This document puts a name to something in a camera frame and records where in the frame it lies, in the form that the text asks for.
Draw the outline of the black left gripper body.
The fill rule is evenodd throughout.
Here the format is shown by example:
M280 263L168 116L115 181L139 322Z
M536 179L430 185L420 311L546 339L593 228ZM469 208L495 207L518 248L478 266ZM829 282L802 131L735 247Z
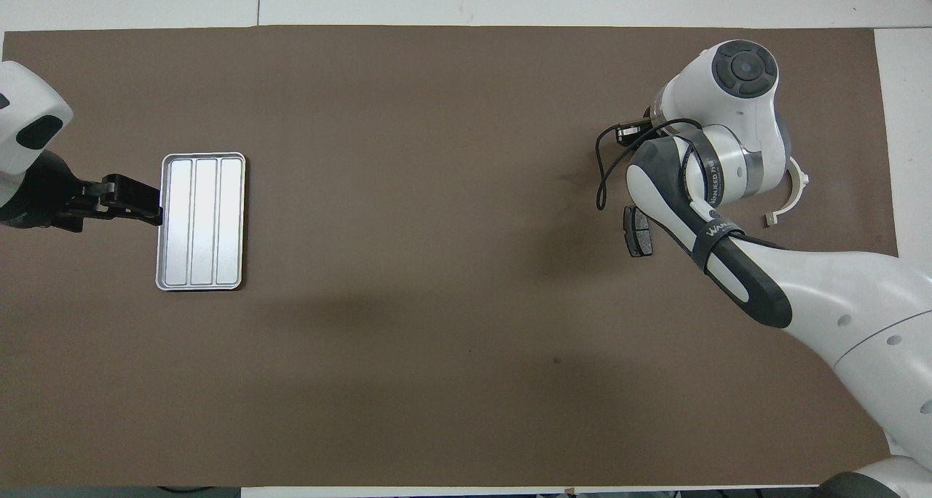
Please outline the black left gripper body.
M1 223L15 229L80 229L79 217L62 214L80 194L81 182L66 162L52 152L44 152L27 169L19 189L2 206Z

